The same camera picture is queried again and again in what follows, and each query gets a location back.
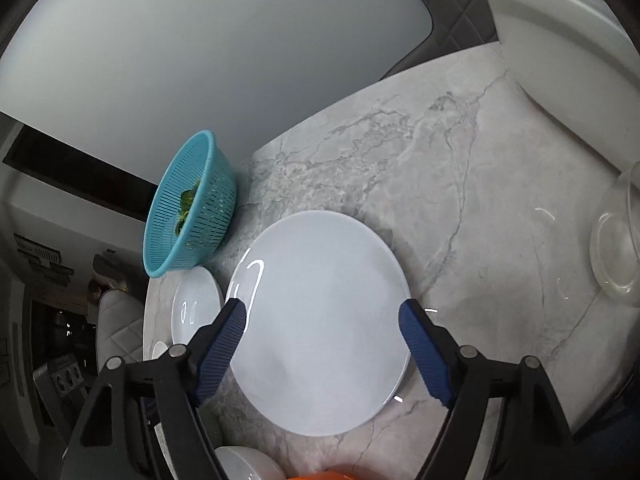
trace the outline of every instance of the table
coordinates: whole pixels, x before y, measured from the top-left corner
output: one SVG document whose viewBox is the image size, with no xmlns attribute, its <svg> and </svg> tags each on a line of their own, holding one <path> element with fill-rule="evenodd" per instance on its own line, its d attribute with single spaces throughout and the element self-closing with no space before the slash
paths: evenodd
<svg viewBox="0 0 640 480">
<path fill-rule="evenodd" d="M 251 241 L 298 211 L 327 209 L 372 228 L 432 319 L 486 357 L 545 365 L 573 428 L 593 413 L 640 348 L 640 310 L 615 304 L 591 272 L 593 215 L 616 171 L 527 97 L 497 43 L 385 79 L 308 118 L 238 173 L 238 208 L 206 263 L 223 291 Z M 143 351 L 170 337 L 180 274 L 149 286 Z M 446 410 L 410 366 L 391 400 L 346 434 L 276 427 L 227 373 L 209 401 L 226 438 L 288 476 L 334 468 L 412 480 Z M 487 411 L 468 478 L 481 478 L 497 423 Z"/>
</svg>

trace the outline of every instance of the blue gripper pad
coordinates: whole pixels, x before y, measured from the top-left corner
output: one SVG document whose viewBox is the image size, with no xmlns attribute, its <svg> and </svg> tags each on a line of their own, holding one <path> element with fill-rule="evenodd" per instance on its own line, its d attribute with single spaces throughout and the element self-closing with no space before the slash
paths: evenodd
<svg viewBox="0 0 640 480">
<path fill-rule="evenodd" d="M 452 408 L 456 397 L 449 383 L 449 368 L 406 301 L 400 305 L 398 324 L 431 397 Z"/>
<path fill-rule="evenodd" d="M 207 351 L 206 357 L 200 363 L 198 370 L 198 386 L 195 396 L 202 404 L 213 396 L 220 386 L 220 381 L 229 368 L 231 358 L 238 348 L 240 338 L 244 333 L 246 323 L 246 309 L 244 303 L 238 301 L 233 312 L 226 319 L 218 335 Z"/>
</svg>

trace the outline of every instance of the gray quilted chair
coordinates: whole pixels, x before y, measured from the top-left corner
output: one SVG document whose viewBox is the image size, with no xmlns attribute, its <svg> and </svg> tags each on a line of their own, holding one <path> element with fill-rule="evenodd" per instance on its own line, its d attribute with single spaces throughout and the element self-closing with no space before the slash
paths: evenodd
<svg viewBox="0 0 640 480">
<path fill-rule="evenodd" d="M 433 18 L 433 31 L 385 77 L 436 57 L 498 39 L 487 0 L 422 0 Z"/>
<path fill-rule="evenodd" d="M 95 341 L 98 371 L 114 355 L 127 363 L 142 361 L 144 315 L 144 305 L 126 292 L 109 290 L 102 295 Z"/>
</svg>

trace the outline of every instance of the metal screw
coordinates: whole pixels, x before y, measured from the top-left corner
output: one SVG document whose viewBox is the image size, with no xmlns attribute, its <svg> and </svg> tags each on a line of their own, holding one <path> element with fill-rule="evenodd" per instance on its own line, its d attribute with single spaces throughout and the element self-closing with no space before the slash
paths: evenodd
<svg viewBox="0 0 640 480">
<path fill-rule="evenodd" d="M 169 348 L 169 355 L 171 357 L 180 357 L 181 355 L 184 355 L 186 351 L 187 347 L 183 344 L 178 343 L 177 345 L 173 345 L 171 346 L 171 348 Z"/>
<path fill-rule="evenodd" d="M 115 370 L 122 364 L 122 358 L 114 355 L 113 357 L 109 357 L 107 360 L 107 368 L 109 370 Z"/>
<path fill-rule="evenodd" d="M 540 366 L 540 360 L 533 355 L 528 355 L 524 358 L 524 364 L 529 368 L 538 368 Z"/>
<path fill-rule="evenodd" d="M 460 355 L 467 359 L 473 359 L 478 355 L 478 350 L 471 345 L 463 345 L 460 347 Z"/>
</svg>

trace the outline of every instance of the orange object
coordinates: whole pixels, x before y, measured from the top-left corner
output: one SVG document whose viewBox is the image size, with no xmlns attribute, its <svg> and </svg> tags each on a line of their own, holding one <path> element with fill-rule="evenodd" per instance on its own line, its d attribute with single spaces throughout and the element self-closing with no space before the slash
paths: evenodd
<svg viewBox="0 0 640 480">
<path fill-rule="evenodd" d="M 343 475 L 335 471 L 322 471 L 311 476 L 299 476 L 289 480 L 356 480 L 353 476 Z"/>
</svg>

